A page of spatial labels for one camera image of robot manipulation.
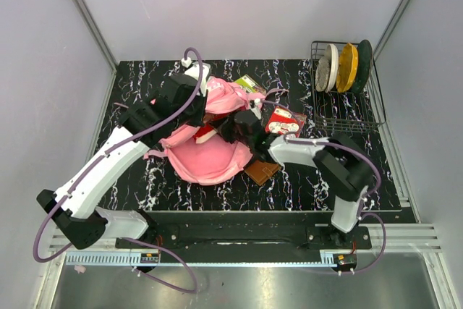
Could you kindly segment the colourful treehouse paperback book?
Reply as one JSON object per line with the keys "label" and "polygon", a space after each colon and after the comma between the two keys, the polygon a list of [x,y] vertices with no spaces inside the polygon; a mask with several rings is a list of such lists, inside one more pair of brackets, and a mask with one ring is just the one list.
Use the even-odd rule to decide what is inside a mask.
{"label": "colourful treehouse paperback book", "polygon": [[206,114],[203,119],[204,125],[193,135],[196,144],[202,144],[211,139],[217,131],[211,125],[228,117],[228,114]]}

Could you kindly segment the pink student backpack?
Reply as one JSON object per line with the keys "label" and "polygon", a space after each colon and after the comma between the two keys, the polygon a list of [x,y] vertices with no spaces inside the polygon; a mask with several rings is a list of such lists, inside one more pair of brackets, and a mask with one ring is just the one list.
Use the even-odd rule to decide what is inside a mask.
{"label": "pink student backpack", "polygon": [[[280,90],[273,88],[265,96],[249,97],[234,82],[210,77],[207,81],[206,114],[228,114],[249,109],[248,102],[262,101]],[[182,125],[173,134],[161,140],[162,151],[149,150],[143,158],[167,158],[181,179],[203,186],[217,185],[231,179],[251,161],[251,150],[243,143],[226,142],[218,133],[202,144],[196,144],[193,135],[200,127]]]}

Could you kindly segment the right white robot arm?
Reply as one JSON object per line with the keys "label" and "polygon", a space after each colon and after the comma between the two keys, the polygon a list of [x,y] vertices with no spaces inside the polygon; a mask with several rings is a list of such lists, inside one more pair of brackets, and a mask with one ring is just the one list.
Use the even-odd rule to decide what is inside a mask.
{"label": "right white robot arm", "polygon": [[225,141],[247,146],[256,159],[316,168],[335,195],[329,242],[340,249],[353,242],[368,188],[374,178],[378,184],[381,179],[373,162],[350,137],[309,139],[267,132],[252,111],[235,111],[212,121],[211,126]]}

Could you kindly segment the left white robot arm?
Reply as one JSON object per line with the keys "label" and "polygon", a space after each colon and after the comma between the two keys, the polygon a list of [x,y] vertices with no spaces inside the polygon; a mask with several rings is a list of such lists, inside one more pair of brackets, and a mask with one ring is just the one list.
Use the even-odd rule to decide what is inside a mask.
{"label": "left white robot arm", "polygon": [[156,241],[153,221],[138,211],[98,207],[120,176],[161,139],[188,124],[203,123],[208,74],[174,74],[147,99],[130,106],[91,160],[60,188],[43,190],[38,203],[78,250],[101,238],[131,238],[141,248]]}

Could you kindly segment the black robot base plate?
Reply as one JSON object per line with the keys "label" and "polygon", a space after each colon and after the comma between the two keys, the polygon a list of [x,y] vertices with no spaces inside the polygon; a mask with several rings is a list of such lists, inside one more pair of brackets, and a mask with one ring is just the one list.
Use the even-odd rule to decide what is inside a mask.
{"label": "black robot base plate", "polygon": [[143,242],[180,249],[196,245],[291,245],[309,250],[369,250],[367,227],[348,233],[331,225],[330,212],[154,211]]}

